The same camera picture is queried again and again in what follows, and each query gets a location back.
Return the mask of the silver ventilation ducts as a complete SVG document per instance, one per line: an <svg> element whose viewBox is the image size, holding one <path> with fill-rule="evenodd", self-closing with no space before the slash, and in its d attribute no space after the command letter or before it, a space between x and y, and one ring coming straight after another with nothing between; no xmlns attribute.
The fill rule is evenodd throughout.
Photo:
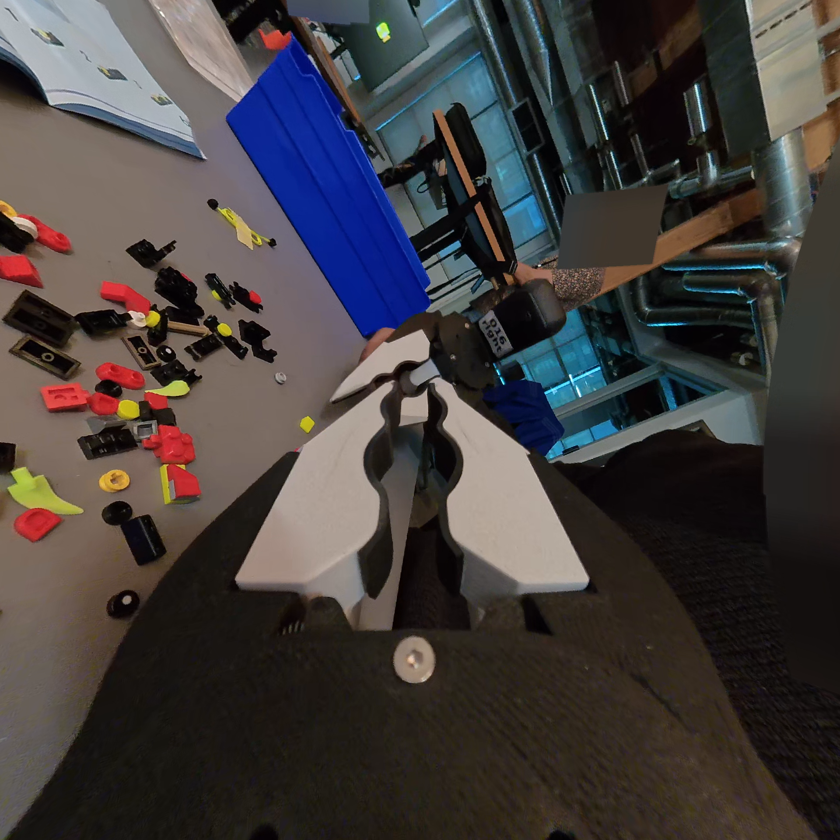
<svg viewBox="0 0 840 840"><path fill-rule="evenodd" d="M660 268L783 277L792 271L812 210L804 126L825 110L820 53L756 60L739 50L714 56L708 48L707 62L728 149L744 144L750 153L761 215Z"/></svg>

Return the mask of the scattered loose lego pieces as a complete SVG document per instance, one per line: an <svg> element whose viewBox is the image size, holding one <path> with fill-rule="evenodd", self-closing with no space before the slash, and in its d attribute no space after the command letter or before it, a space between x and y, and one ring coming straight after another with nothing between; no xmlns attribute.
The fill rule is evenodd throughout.
<svg viewBox="0 0 840 840"><path fill-rule="evenodd" d="M270 336L236 308L261 312L256 290L226 284L214 273L207 291L172 263L176 242L157 247L146 238L128 247L142 267L142 288L117 276L111 255L122 250L106 226L105 202L82 208L73 194L62 223L90 226L102 267L78 250L60 228L36 214L8 212L5 233L34 240L22 253L2 254L2 282L21 286L14 300L2 293L2 493L15 517L2 531L2 607L10 606L13 578L35 571L35 556L68 559L93 547L87 526L50 539L60 524L82 517L82 507L57 492L52 479L82 463L110 463L98 487L120 494L131 486L126 459L155 457L158 507L189 504L202 496L195 475L196 441L208 430L227 392L201 385L196 365L221 348L239 359L273 361L262 349Z"/></svg>

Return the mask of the dark wall screen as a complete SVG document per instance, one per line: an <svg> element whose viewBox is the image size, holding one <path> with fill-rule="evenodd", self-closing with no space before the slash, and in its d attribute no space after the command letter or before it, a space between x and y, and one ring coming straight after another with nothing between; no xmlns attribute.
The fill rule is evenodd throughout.
<svg viewBox="0 0 840 840"><path fill-rule="evenodd" d="M428 48L419 1L370 1L367 24L339 25L367 91L373 92Z"/></svg>

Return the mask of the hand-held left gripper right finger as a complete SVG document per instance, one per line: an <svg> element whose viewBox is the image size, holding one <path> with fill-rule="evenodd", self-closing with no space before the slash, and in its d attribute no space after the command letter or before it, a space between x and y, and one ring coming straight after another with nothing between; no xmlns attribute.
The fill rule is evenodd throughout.
<svg viewBox="0 0 840 840"><path fill-rule="evenodd" d="M582 561L529 452L446 381L427 388L430 433L454 451L440 512L458 592L481 611L508 597L582 592Z"/></svg>

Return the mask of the another person's forearm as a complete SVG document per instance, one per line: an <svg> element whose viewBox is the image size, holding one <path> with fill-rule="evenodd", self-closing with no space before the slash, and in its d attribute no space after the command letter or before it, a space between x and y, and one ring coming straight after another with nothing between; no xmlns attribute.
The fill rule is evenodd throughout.
<svg viewBox="0 0 840 840"><path fill-rule="evenodd" d="M571 312L600 297L605 278L604 268L559 268L518 264L513 279L523 286L532 280L546 280L566 312Z"/></svg>

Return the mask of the lego instruction booklet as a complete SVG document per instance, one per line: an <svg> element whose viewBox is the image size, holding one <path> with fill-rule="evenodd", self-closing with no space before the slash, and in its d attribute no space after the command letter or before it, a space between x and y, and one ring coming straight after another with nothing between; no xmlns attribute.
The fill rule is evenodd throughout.
<svg viewBox="0 0 840 840"><path fill-rule="evenodd" d="M96 1L2 1L2 61L48 105L194 156L192 125Z"/></svg>

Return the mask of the clear plastic bag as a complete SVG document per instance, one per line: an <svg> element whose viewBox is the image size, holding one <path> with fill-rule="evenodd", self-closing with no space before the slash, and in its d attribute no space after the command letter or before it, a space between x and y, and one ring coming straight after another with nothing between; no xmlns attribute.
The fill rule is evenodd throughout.
<svg viewBox="0 0 840 840"><path fill-rule="evenodd" d="M244 58L208 1L149 1L183 57L205 81L240 102L254 84Z"/></svg>

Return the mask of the wooden ceiling beam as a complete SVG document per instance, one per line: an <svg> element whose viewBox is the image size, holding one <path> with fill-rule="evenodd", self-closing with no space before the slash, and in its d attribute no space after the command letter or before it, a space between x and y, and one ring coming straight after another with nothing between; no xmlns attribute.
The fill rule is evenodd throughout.
<svg viewBox="0 0 840 840"><path fill-rule="evenodd" d="M660 234L657 237L654 257L650 263L606 268L602 287L597 296L613 291L631 280L711 242L714 238L727 235L759 215L761 215L761 196L757 188L732 196L683 224Z"/></svg>

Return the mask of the wooden-edged standing desk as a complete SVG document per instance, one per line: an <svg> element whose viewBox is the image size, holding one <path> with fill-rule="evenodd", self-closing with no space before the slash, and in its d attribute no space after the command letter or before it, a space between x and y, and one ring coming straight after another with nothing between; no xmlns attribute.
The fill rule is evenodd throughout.
<svg viewBox="0 0 840 840"><path fill-rule="evenodd" d="M434 111L437 176L445 215L423 234L429 253L457 244L494 288L512 284L515 248L508 223L487 176L487 159L466 107L457 102Z"/></svg>

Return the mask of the blue plastic bin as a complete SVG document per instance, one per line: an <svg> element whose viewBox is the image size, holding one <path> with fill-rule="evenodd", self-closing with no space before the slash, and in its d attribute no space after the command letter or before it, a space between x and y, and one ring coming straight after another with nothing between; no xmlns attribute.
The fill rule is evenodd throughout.
<svg viewBox="0 0 840 840"><path fill-rule="evenodd" d="M360 333L428 310L426 270L340 100L293 36L226 120Z"/></svg>

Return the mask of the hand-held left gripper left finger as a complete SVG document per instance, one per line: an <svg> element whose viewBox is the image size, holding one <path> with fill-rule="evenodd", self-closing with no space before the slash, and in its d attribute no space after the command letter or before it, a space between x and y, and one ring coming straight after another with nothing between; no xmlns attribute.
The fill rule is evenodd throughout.
<svg viewBox="0 0 840 840"><path fill-rule="evenodd" d="M391 629L403 565L402 398L378 387L308 441L235 582L331 597L356 629Z"/></svg>

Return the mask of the blue ribbed plastic object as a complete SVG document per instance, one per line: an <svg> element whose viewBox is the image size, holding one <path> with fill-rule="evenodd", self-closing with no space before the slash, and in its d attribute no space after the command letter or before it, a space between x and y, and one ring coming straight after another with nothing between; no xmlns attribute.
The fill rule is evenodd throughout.
<svg viewBox="0 0 840 840"><path fill-rule="evenodd" d="M486 388L483 398L488 407L512 427L520 445L547 458L557 445L564 427L552 409L540 383L519 380Z"/></svg>

